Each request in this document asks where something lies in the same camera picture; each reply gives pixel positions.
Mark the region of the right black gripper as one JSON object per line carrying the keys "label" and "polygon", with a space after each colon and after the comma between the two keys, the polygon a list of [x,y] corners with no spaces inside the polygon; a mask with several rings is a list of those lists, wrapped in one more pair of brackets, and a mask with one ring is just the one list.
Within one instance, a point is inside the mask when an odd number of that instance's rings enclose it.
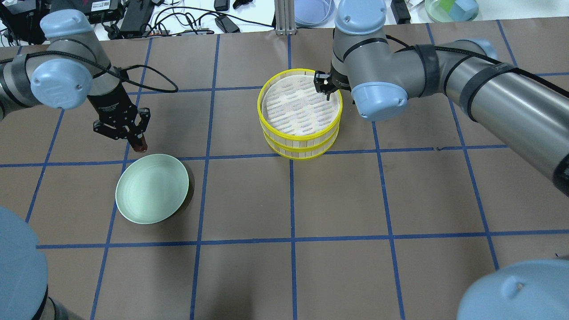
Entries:
{"label": "right black gripper", "polygon": [[332,62],[330,71],[316,70],[314,72],[314,86],[317,93],[325,94],[326,100],[329,101],[331,95],[338,91],[352,91],[347,75],[347,67],[343,62]]}

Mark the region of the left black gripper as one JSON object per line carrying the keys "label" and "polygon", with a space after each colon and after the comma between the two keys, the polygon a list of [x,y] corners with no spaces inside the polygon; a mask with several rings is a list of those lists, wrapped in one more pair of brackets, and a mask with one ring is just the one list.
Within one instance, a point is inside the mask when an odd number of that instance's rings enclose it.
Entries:
{"label": "left black gripper", "polygon": [[115,87],[102,95],[89,95],[89,103],[98,114],[93,131],[113,140],[126,139],[132,145],[148,129],[149,108],[132,103],[124,87]]}

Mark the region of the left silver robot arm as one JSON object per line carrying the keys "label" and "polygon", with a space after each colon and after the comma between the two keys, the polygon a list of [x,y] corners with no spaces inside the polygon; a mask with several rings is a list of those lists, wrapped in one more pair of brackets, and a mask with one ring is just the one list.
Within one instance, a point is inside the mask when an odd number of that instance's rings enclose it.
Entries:
{"label": "left silver robot arm", "polygon": [[123,85],[126,74],[112,65],[87,17],[76,9],[59,10],[47,14],[40,27],[47,50],[1,63],[1,118],[39,105],[68,110],[89,101],[98,114],[94,132],[146,152],[150,111],[132,103]]}

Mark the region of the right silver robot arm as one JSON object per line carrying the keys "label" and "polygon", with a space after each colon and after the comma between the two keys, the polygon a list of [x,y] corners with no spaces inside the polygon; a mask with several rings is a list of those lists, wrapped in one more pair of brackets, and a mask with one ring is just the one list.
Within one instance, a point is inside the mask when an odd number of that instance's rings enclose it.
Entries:
{"label": "right silver robot arm", "polygon": [[407,45],[392,52],[382,0],[342,0],[333,31],[331,70],[317,71],[318,93],[350,91],[360,116],[384,121],[409,99],[442,93],[568,194],[567,90],[498,61],[485,39]]}

